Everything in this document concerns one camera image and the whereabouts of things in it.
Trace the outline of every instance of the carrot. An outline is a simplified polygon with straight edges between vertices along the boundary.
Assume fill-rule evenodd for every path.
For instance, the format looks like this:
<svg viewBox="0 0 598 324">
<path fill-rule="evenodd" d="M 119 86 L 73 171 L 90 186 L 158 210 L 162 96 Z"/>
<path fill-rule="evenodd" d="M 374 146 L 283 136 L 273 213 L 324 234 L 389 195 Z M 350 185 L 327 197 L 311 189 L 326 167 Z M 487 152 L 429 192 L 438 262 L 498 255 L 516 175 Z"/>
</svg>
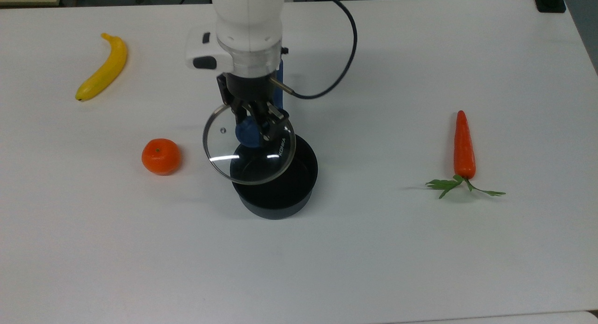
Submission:
<svg viewBox="0 0 598 324">
<path fill-rule="evenodd" d="M 476 175 L 476 156 L 471 143 L 470 127 L 463 110 L 457 113 L 455 128 L 455 153 L 453 154 L 455 174 L 464 179 L 472 179 Z"/>
<path fill-rule="evenodd" d="M 455 128 L 455 151 L 453 152 L 453 169 L 455 175 L 454 180 L 439 180 L 435 179 L 426 183 L 427 187 L 434 190 L 442 190 L 442 194 L 438 199 L 448 193 L 451 189 L 461 185 L 465 181 L 470 192 L 478 190 L 489 196 L 501 196 L 505 192 L 486 191 L 476 188 L 470 183 L 470 179 L 476 175 L 476 156 L 474 154 L 474 147 L 471 142 L 470 127 L 467 124 L 467 117 L 463 110 L 457 113 L 457 125 Z"/>
</svg>

